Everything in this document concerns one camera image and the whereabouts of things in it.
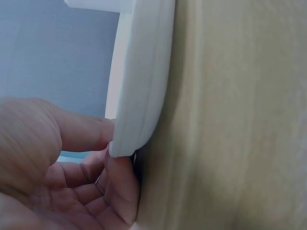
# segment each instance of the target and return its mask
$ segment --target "finger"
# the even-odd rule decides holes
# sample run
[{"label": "finger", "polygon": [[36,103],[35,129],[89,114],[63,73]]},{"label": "finger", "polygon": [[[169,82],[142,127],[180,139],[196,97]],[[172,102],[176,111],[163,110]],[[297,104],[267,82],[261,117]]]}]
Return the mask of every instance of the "finger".
[{"label": "finger", "polygon": [[[126,224],[132,225],[135,221],[138,201],[139,201],[139,184],[133,173],[133,168],[129,157],[111,158],[109,154],[105,157],[105,169],[108,180],[105,190],[105,200],[112,207],[103,210],[97,216],[101,222],[105,218],[122,219]],[[98,180],[98,184],[105,186],[104,181]]]},{"label": "finger", "polygon": [[105,168],[105,154],[103,151],[90,153],[80,164],[72,162],[57,162],[61,165],[68,188],[76,188],[84,184],[96,182]]},{"label": "finger", "polygon": [[63,110],[48,101],[32,99],[50,111],[59,126],[62,150],[84,152],[103,150],[113,138],[114,122]]}]

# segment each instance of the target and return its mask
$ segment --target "gray wall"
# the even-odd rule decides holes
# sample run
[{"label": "gray wall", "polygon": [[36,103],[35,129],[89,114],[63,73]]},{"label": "gray wall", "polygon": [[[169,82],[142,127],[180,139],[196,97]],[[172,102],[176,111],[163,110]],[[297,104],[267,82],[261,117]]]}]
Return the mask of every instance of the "gray wall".
[{"label": "gray wall", "polygon": [[118,16],[63,0],[0,0],[0,96],[104,116]]}]

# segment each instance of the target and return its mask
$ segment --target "curved plastic edge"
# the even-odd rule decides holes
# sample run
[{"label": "curved plastic edge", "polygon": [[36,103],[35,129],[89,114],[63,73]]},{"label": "curved plastic edge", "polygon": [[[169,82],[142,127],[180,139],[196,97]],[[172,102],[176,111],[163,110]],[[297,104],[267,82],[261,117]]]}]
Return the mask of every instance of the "curved plastic edge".
[{"label": "curved plastic edge", "polygon": [[131,13],[134,0],[64,0],[71,8]]},{"label": "curved plastic edge", "polygon": [[[155,129],[167,86],[174,9],[174,0],[137,0],[127,32],[127,50],[113,54],[112,65],[123,66],[115,132],[109,145],[112,157],[132,155]],[[120,20],[118,34],[122,23]],[[117,39],[115,49],[120,45]]]}]

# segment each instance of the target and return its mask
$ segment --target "light wood surface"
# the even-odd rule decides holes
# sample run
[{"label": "light wood surface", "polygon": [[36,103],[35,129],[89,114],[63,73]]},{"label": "light wood surface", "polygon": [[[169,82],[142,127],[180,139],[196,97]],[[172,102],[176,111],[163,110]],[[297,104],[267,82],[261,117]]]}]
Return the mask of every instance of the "light wood surface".
[{"label": "light wood surface", "polygon": [[307,1],[177,0],[142,230],[307,229]]}]

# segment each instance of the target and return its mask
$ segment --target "wooden panel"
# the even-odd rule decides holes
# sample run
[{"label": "wooden panel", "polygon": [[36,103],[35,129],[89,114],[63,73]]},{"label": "wooden panel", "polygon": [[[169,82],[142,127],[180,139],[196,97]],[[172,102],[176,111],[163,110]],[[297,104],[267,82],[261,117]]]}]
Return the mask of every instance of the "wooden panel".
[{"label": "wooden panel", "polygon": [[143,230],[307,229],[307,1],[177,0]]}]

